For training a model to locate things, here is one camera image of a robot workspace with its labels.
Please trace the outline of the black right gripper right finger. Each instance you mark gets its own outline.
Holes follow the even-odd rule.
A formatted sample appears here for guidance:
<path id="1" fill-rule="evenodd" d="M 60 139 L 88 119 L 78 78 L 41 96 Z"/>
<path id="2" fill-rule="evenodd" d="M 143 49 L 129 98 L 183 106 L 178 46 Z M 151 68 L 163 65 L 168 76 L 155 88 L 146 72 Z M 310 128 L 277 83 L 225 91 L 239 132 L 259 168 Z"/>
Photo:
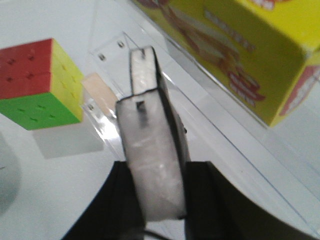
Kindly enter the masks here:
<path id="1" fill-rule="evenodd" d="M 153 53 L 154 65 L 155 65 L 155 82 L 156 87 L 161 91 L 161 100 L 163 101 L 163 107 L 165 112 L 165 119 L 169 125 L 170 133 L 173 137 L 174 149 L 177 155 L 177 164 L 179 166 L 178 172 L 180 173 L 180 185 L 182 187 L 181 193 L 178 194 L 179 203 L 176 205 L 179 209 L 174 214 L 175 217 L 187 216 L 188 201 L 186 197 L 186 163 L 190 161 L 190 154 L 186 138 L 186 130 L 182 123 L 182 120 L 170 101 L 169 91 L 166 84 L 165 77 L 162 73 L 159 61 L 157 58 L 154 47 L 151 47 Z"/>

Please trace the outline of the white padded right gripper left finger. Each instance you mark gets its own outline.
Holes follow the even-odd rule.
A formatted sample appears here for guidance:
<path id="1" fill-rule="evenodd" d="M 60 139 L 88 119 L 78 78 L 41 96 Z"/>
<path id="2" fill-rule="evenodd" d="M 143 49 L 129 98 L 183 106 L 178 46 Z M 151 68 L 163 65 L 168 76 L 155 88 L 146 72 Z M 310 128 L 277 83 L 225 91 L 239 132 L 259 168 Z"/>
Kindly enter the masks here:
<path id="1" fill-rule="evenodd" d="M 151 47 L 129 53 L 131 95 L 116 103 L 116 118 L 142 214 L 155 222 L 183 217 L 175 217 L 181 176 Z"/>

